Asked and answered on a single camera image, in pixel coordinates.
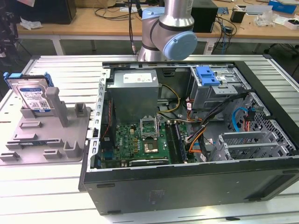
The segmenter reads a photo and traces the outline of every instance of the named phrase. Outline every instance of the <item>black cable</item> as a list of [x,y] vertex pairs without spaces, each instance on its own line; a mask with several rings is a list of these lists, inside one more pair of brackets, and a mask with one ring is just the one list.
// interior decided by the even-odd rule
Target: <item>black cable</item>
[[132,21],[131,21],[132,5],[133,5],[133,1],[132,0],[128,0],[128,9],[129,9],[129,37],[130,37],[130,41],[131,41],[133,55],[135,55],[136,54],[136,50],[135,50],[135,46],[134,46],[133,28],[132,28]]
[[293,71],[291,77],[293,77],[295,75],[296,70],[299,68],[299,64],[295,67],[295,70]]
[[245,2],[245,3],[247,3],[247,4],[250,4],[250,5],[254,5],[254,4],[252,4],[252,3],[250,3],[250,2],[247,2],[247,1],[245,1],[245,0],[243,0],[243,2]]
[[210,121],[210,119],[212,119],[213,117],[215,117],[218,113],[220,113],[221,111],[224,110],[224,108],[232,101],[236,100],[236,99],[240,99],[240,98],[244,98],[248,95],[248,92],[243,92],[240,93],[238,95],[234,95],[231,96],[227,99],[225,99],[224,101],[222,101],[220,104],[218,104],[216,107],[214,107],[213,109],[210,110],[210,112],[203,118],[202,122],[200,123],[201,128],[193,133],[192,135],[190,135],[190,137],[188,138],[188,140],[190,140],[191,138],[193,138],[194,136],[197,136],[199,133],[201,133],[205,128],[206,125],[208,124],[208,122]]
[[23,46],[23,44],[21,42],[19,42],[19,44],[22,46],[22,48],[24,48],[24,50],[30,55],[32,56],[32,54]]
[[[232,25],[234,26],[234,32],[233,32],[233,33],[228,33],[228,32],[226,31],[225,26],[223,25],[223,21],[229,22],[230,24],[232,24]],[[222,17],[219,17],[218,15],[216,16],[216,20],[215,20],[215,22],[219,23],[220,28],[221,28],[221,34],[220,34],[220,37],[219,37],[219,39],[218,39],[216,45],[214,46],[214,49],[213,49],[212,53],[215,51],[215,49],[217,49],[217,50],[222,50],[222,49],[219,49],[219,48],[217,48],[217,47],[218,47],[218,45],[219,45],[219,42],[220,42],[221,38],[222,38],[222,43],[223,43],[223,41],[224,41],[224,36],[225,36],[225,35],[228,36],[228,44],[226,45],[225,48],[223,48],[223,50],[227,51],[227,49],[228,49],[228,48],[230,47],[230,45],[231,45],[231,38],[237,33],[237,30],[238,30],[238,29],[237,29],[237,27],[235,26],[235,24],[233,24],[231,21],[229,21],[229,20],[227,20],[227,19],[224,19],[224,18],[222,18]]]
[[100,18],[103,18],[103,19],[106,19],[106,20],[125,19],[125,17],[129,16],[129,14],[119,15],[119,16],[114,16],[114,17],[106,17],[106,16],[102,16],[102,15],[99,15],[99,14],[97,13],[98,11],[100,11],[100,10],[102,10],[102,9],[104,9],[104,8],[98,8],[96,11],[94,11],[94,14],[95,14],[96,16],[98,16],[98,17],[100,17]]

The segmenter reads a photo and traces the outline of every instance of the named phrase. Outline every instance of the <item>clutter on desk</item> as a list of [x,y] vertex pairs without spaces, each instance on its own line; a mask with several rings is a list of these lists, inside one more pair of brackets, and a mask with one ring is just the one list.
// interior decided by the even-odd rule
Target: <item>clutter on desk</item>
[[273,6],[272,10],[282,12],[282,13],[288,13],[292,14],[296,9],[296,4],[282,4],[281,2],[276,0],[270,0],[269,6]]
[[229,15],[228,8],[227,7],[218,7],[217,14]]
[[273,11],[264,12],[262,15],[257,15],[254,19],[254,23],[258,27],[264,26],[275,26],[274,21],[278,17],[277,14],[273,13]]
[[235,23],[242,23],[246,11],[243,9],[233,8],[230,20]]
[[234,2],[235,0],[217,0],[217,1]]
[[273,21],[276,24],[284,25],[285,22],[287,22],[290,18],[283,17],[283,16],[278,16],[276,19]]
[[289,19],[288,21],[285,22],[284,24],[285,27],[288,27],[289,29],[292,30],[298,30],[299,29],[299,19]]
[[25,29],[28,29],[28,30],[31,30],[31,29],[38,29],[38,28],[42,28],[42,24],[41,22],[31,22],[31,21],[27,21],[23,18],[21,18],[21,22],[20,22],[20,25],[22,27],[24,27]]
[[243,9],[246,11],[247,15],[260,15],[264,12],[272,10],[272,6],[261,6],[261,5],[236,5],[237,8]]

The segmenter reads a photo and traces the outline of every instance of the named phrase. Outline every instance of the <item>blue drive bay latch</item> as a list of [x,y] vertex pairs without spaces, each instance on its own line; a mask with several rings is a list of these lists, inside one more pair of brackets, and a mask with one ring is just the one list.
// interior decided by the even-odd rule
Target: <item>blue drive bay latch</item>
[[196,74],[198,78],[201,80],[201,84],[203,86],[220,85],[220,82],[215,77],[215,73],[210,69],[209,66],[196,66]]

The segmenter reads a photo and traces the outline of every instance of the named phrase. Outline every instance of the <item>wooden desk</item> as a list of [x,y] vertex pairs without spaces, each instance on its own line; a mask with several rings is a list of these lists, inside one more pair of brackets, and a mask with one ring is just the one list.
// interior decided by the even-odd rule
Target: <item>wooden desk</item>
[[[260,5],[261,2],[248,0],[253,4]],[[244,5],[242,0],[234,3],[223,1],[214,1],[219,7],[228,7],[232,9],[235,4]],[[290,17],[289,14],[280,14],[281,16]],[[106,17],[115,17],[127,14],[126,12],[106,12]],[[222,15],[223,18],[229,20],[230,15]],[[299,43],[299,31],[290,30],[282,25],[275,27],[258,27],[253,20],[256,16],[245,15],[241,24],[235,24],[238,28],[236,35],[231,42],[255,42],[255,43]],[[141,40],[142,22],[134,16],[132,20],[133,34],[135,40]],[[62,39],[72,40],[129,40],[128,36],[128,20],[110,21],[97,17],[92,8],[78,8],[77,15],[70,25],[43,24],[43,28],[36,30],[26,30],[18,26],[20,38],[23,39],[51,39],[58,55],[64,55],[63,47],[60,44]],[[220,37],[221,29],[218,24],[213,28],[212,33],[198,33],[198,41],[207,42],[205,54],[210,54],[207,49],[214,46]]]

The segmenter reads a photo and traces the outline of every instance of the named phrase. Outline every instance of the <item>red wire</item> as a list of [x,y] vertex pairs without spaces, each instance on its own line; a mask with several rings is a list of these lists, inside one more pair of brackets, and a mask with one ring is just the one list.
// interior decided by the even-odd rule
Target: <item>red wire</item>
[[109,101],[109,123],[108,123],[107,129],[106,129],[106,131],[105,131],[105,134],[103,135],[102,138],[104,138],[105,135],[107,134],[108,129],[109,129],[109,127],[110,127],[110,122],[111,122],[111,101]]

